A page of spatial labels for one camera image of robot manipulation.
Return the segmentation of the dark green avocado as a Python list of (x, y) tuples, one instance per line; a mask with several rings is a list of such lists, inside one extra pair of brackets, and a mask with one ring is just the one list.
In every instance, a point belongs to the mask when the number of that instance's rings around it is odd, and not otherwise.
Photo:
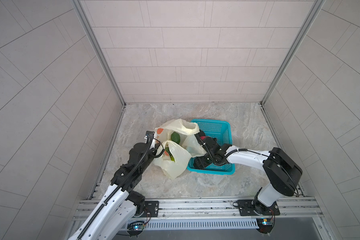
[(177, 132), (173, 132), (171, 134), (171, 141), (175, 142), (176, 144), (180, 145), (181, 142), (181, 136)]

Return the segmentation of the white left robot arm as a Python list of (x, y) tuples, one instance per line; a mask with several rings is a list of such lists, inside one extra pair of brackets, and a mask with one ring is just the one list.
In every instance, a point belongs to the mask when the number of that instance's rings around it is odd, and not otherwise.
[(112, 240), (127, 222), (144, 212), (145, 197), (134, 191), (144, 171), (165, 148), (156, 139), (157, 133), (147, 131), (144, 143), (129, 151), (129, 160), (114, 174), (106, 193), (70, 240)]

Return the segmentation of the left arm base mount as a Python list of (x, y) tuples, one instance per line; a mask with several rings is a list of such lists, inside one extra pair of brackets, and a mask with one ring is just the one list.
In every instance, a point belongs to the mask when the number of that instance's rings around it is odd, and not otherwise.
[(136, 208), (135, 218), (157, 217), (159, 211), (159, 201), (147, 201), (146, 197), (140, 193), (132, 191), (127, 200), (132, 202)]

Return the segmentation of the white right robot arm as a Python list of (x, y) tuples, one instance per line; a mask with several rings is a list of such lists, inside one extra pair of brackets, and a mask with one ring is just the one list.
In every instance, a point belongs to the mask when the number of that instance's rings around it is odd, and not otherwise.
[(261, 188), (252, 201), (252, 206), (257, 208), (258, 212), (270, 208), (283, 196), (292, 197), (295, 194), (303, 171), (282, 149), (274, 147), (267, 152), (239, 148), (231, 144), (220, 146), (217, 139), (207, 137), (204, 132), (196, 134), (195, 137), (206, 150), (206, 154), (195, 158), (194, 168), (203, 170), (212, 164), (239, 164), (266, 173), (270, 183)]

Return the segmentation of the translucent cream plastic bag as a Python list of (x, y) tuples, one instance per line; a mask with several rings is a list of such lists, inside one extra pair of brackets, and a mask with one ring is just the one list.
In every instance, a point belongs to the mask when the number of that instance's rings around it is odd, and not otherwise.
[[(173, 132), (180, 134), (180, 145), (171, 141)], [(182, 119), (170, 120), (155, 128), (156, 141), (163, 143), (165, 153), (154, 159), (153, 164), (160, 167), (163, 173), (172, 180), (180, 176), (186, 170), (191, 158), (200, 157), (206, 153), (195, 137), (195, 134), (199, 132), (198, 124)]]

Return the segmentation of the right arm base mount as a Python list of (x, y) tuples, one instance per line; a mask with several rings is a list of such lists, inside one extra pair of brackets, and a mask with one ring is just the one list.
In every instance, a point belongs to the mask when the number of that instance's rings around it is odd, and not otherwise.
[(280, 210), (276, 202), (270, 207), (263, 205), (257, 199), (254, 200), (237, 200), (233, 202), (233, 207), (237, 208), (240, 216), (279, 216)]

